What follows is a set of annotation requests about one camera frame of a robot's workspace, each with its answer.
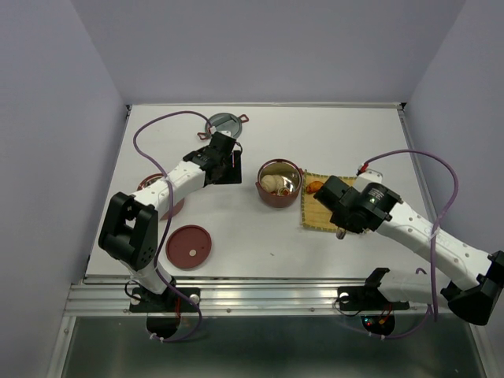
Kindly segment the yellow bamboo mat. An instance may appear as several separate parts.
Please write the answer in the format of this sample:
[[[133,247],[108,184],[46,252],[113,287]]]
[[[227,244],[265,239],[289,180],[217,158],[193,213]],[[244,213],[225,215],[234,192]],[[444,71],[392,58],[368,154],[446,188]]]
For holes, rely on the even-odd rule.
[[[330,222],[332,213],[321,205],[314,193],[308,192],[308,186],[314,182],[325,183],[329,176],[304,171],[301,195],[301,224],[304,228],[318,232],[341,232],[342,229]]]

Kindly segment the toy bun front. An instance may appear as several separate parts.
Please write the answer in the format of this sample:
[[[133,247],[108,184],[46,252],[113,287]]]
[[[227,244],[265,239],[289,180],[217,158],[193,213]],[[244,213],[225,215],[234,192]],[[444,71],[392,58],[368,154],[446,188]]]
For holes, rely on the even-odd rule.
[[[265,175],[261,178],[261,187],[268,193],[276,191],[276,177],[273,175]]]

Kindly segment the toy bun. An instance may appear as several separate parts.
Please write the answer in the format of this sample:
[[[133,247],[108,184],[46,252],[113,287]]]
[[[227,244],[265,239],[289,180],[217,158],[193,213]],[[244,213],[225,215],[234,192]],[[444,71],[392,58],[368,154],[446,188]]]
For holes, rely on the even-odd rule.
[[[272,178],[275,181],[275,189],[274,191],[279,191],[282,187],[284,187],[284,178],[280,175],[273,175]]]
[[[268,193],[276,191],[276,177],[273,175],[265,175],[261,178],[261,187]]]

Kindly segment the orange toy chicken wing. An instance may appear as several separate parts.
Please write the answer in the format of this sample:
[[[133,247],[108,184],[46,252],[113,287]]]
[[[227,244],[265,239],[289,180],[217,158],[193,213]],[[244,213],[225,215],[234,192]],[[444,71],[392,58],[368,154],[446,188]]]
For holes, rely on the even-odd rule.
[[[313,181],[308,183],[306,186],[306,193],[311,195],[317,193],[322,187],[324,183],[321,181]]]

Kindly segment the toy bun back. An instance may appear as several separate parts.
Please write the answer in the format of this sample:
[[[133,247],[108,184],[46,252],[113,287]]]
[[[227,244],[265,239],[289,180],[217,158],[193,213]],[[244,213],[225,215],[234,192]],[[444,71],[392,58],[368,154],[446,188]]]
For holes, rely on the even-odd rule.
[[[275,181],[275,189],[274,191],[279,191],[282,187],[284,187],[284,178],[280,175],[273,175],[272,178]]]

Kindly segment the toy sushi roll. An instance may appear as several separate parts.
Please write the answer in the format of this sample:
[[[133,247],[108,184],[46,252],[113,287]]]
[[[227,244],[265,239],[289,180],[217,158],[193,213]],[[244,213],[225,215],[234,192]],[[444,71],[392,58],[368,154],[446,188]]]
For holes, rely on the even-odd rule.
[[[282,187],[280,188],[278,191],[277,191],[277,194],[279,196],[286,196],[286,195],[289,195],[290,194],[290,191],[288,190],[287,187]]]

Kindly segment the red steel lunch bowl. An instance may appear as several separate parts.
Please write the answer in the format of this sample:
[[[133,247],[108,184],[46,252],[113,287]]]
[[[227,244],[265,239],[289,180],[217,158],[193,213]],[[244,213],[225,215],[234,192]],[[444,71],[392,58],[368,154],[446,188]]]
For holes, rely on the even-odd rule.
[[[283,177],[284,186],[290,191],[289,195],[279,196],[277,191],[266,192],[261,187],[261,178],[265,175],[280,175]],[[261,200],[268,206],[274,208],[287,208],[292,205],[298,197],[302,188],[303,171],[292,161],[286,159],[272,159],[264,163],[258,170],[256,188]]]

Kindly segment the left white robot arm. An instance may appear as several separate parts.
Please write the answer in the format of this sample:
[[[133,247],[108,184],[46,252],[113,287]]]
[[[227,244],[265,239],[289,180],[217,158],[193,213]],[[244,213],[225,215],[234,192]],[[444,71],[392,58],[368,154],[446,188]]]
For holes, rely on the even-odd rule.
[[[148,292],[156,309],[169,309],[175,301],[172,277],[161,269],[158,236],[162,216],[172,216],[174,206],[208,185],[240,183],[243,148],[221,132],[209,144],[191,151],[178,165],[151,185],[132,194],[112,196],[98,236],[98,246],[128,268],[131,278]]]

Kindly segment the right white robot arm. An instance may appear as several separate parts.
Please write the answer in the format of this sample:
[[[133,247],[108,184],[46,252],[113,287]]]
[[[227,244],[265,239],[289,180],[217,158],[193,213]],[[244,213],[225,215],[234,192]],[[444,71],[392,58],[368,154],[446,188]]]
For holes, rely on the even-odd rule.
[[[375,232],[426,260],[432,271],[376,268],[361,286],[341,287],[343,311],[408,309],[412,303],[446,306],[470,324],[486,325],[503,289],[503,252],[478,250],[418,214],[400,195],[367,176],[350,186],[330,176],[314,195],[330,221],[354,234]]]

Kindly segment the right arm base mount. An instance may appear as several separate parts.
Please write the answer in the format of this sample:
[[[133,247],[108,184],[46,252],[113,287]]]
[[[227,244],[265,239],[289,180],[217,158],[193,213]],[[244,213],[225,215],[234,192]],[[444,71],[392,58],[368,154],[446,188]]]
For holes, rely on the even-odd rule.
[[[333,308],[343,316],[360,317],[362,327],[371,335],[391,336],[395,330],[395,311],[406,311],[408,302],[391,302],[376,288],[339,287]]]

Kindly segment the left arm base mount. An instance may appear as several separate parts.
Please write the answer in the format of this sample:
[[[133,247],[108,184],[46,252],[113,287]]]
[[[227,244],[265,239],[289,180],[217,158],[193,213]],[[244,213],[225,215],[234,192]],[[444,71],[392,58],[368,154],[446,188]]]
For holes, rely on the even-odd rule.
[[[146,331],[150,339],[160,343],[174,343],[189,340],[202,323],[199,311],[201,290],[196,287],[182,287],[178,294],[167,289],[162,295],[149,292],[144,287],[124,287],[130,300],[129,311],[146,315]]]

